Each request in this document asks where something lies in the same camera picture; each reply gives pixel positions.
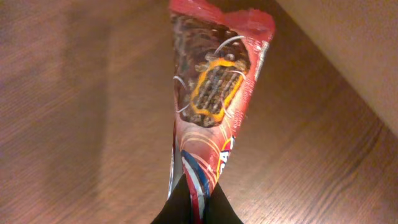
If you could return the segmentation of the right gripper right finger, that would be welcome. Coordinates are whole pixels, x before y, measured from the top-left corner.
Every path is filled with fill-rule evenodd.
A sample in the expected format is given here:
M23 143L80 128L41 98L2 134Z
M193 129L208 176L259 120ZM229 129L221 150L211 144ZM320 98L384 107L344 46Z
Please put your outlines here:
M243 224L224 194L219 183L216 184L208 200L203 217L204 224Z

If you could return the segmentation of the orange-brown chocolate bar wrapper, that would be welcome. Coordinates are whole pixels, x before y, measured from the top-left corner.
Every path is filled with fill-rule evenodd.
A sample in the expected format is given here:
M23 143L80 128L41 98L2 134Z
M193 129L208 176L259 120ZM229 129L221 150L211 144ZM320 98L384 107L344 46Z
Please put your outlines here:
M258 9L223 12L203 0L171 0L174 131L169 193L188 187L190 223L205 208L233 150L274 36Z

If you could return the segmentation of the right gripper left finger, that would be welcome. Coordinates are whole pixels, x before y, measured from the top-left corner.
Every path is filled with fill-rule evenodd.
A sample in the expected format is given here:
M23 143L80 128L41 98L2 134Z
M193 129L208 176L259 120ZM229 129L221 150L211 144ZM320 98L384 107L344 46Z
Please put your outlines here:
M186 175L182 175L151 224L192 224L192 205Z

